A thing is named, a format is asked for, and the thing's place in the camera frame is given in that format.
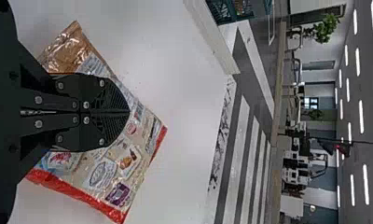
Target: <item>bolt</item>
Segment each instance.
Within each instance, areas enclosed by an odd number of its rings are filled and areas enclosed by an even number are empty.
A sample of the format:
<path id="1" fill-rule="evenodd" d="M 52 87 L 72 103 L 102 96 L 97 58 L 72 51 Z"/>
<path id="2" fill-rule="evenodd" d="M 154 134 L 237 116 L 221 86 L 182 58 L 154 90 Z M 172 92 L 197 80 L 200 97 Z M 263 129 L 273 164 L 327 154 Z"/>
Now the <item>bolt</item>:
<path id="1" fill-rule="evenodd" d="M 9 146 L 8 151 L 10 153 L 15 153 L 16 151 L 18 151 L 18 147 L 12 144 L 11 146 Z"/>
<path id="2" fill-rule="evenodd" d="M 62 82 L 58 82 L 58 88 L 59 90 L 64 89 L 64 84 Z"/>
<path id="3" fill-rule="evenodd" d="M 37 129 L 42 128 L 43 125 L 44 125 L 44 124 L 43 124 L 43 122 L 42 122 L 41 119 L 38 119 L 38 120 L 35 121 L 35 127 L 36 127 Z"/>
<path id="4" fill-rule="evenodd" d="M 84 118 L 84 124 L 89 124 L 90 122 L 90 118 L 89 117 L 85 117 Z"/>
<path id="5" fill-rule="evenodd" d="M 62 142 L 62 135 L 61 134 L 59 134 L 59 136 L 58 136 L 58 143 L 61 143 Z"/>
<path id="6" fill-rule="evenodd" d="M 78 117 L 73 117 L 73 123 L 78 123 Z"/>
<path id="7" fill-rule="evenodd" d="M 88 108 L 89 108 L 89 106 L 90 106 L 89 102 L 87 102 L 87 101 L 86 101 L 86 102 L 84 102 L 84 108 L 85 108 L 85 109 L 88 109 Z"/>
<path id="8" fill-rule="evenodd" d="M 42 104 L 42 97 L 41 96 L 36 96 L 35 97 L 35 103 L 37 105 L 41 105 Z"/>
<path id="9" fill-rule="evenodd" d="M 103 138 L 101 138 L 101 139 L 99 140 L 99 145 L 100 145 L 100 146 L 103 146 L 103 145 L 104 145 L 104 139 L 103 139 Z"/>
<path id="10" fill-rule="evenodd" d="M 16 72 L 10 72 L 9 73 L 9 78 L 12 80 L 16 80 L 19 77 L 18 73 Z"/>

